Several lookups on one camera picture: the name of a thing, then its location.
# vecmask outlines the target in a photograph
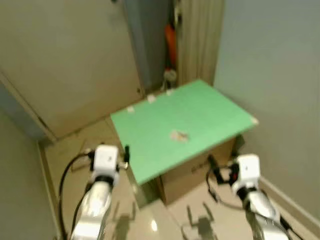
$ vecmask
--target glossy floor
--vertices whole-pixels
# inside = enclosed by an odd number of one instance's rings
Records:
[[[84,149],[94,148],[102,142],[120,147],[110,118],[104,118],[45,148],[56,194],[61,174],[70,159]],[[88,161],[84,158],[73,166],[66,178],[63,212],[67,229],[70,229],[75,207],[84,193],[89,177]],[[217,189],[222,198],[240,204],[228,186],[219,186]],[[286,211],[279,209],[305,240],[317,240]],[[245,214],[217,205],[208,195],[205,183],[169,206],[164,206],[158,198],[155,186],[150,183],[144,185],[143,189],[138,187],[130,170],[120,173],[119,184],[113,189],[105,232],[106,240],[253,239]]]

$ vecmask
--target door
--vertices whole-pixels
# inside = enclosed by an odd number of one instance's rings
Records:
[[[2,0],[0,68],[58,138],[141,98],[119,0]]]

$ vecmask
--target floor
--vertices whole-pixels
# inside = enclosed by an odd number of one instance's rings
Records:
[[[94,148],[102,142],[121,148],[109,117],[45,147],[56,194],[61,174],[70,159],[79,152]],[[74,209],[89,177],[88,160],[84,158],[82,162],[73,166],[66,178],[63,212],[67,229],[71,227]],[[232,195],[230,187],[216,186],[216,188],[222,198],[240,204],[240,201]],[[279,207],[279,210],[305,240],[318,239],[284,209]],[[216,204],[209,196],[205,183],[169,206],[165,206],[158,197],[154,183],[137,186],[130,169],[120,172],[120,181],[112,192],[111,211],[105,232],[106,240],[253,239],[245,214]]]

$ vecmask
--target curtain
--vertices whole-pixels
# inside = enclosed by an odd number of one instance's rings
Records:
[[[177,26],[177,74],[183,85],[203,79],[213,85],[224,0],[181,0]]]

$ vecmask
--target brown cardboard box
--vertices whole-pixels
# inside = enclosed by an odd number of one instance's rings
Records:
[[[162,201],[170,204],[202,183],[209,169],[209,154],[215,157],[219,165],[225,165],[230,160],[234,143],[235,138],[232,138],[158,177]]]

